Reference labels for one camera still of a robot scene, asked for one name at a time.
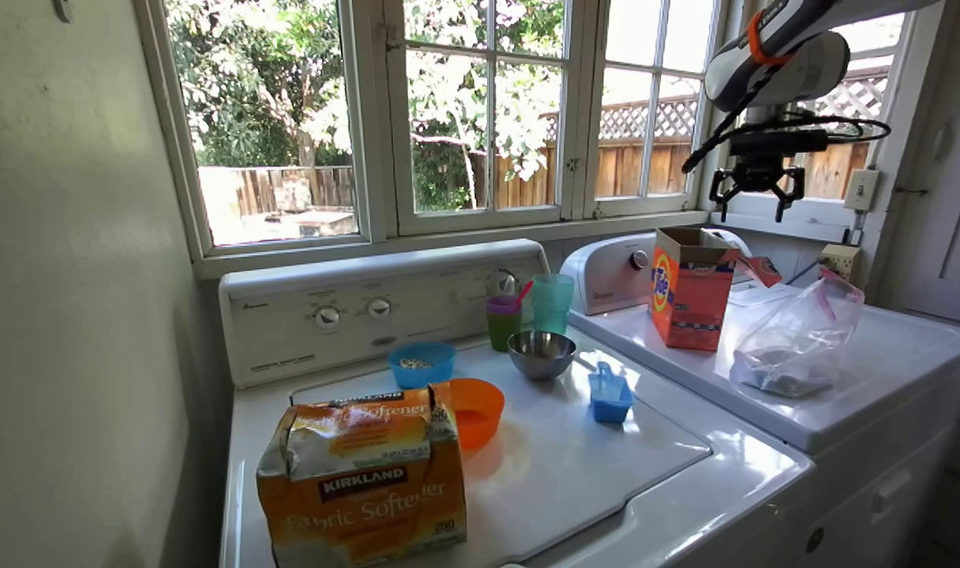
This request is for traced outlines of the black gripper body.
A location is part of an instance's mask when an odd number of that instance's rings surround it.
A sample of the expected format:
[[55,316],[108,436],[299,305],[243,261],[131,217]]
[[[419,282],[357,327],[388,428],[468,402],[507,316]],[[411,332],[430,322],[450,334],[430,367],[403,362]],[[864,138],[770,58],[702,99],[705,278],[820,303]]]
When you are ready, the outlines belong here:
[[780,153],[743,153],[727,171],[713,173],[712,203],[727,213],[739,191],[775,191],[775,221],[783,221],[783,211],[804,197],[804,171],[787,168]]

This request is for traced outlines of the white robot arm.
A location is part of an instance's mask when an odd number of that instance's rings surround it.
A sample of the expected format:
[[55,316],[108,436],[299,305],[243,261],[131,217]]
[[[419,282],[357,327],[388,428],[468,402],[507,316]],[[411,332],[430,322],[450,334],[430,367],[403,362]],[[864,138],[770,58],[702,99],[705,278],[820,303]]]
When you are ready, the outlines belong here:
[[708,200],[720,213],[739,191],[775,191],[778,211],[804,197],[804,171],[791,168],[800,150],[876,142],[885,120],[815,113],[800,103],[833,92],[847,80],[849,41],[839,24],[923,8],[933,0],[770,0],[739,38],[724,43],[705,69],[705,96],[724,113],[713,132],[687,158],[696,171],[716,144],[732,164],[716,168]]

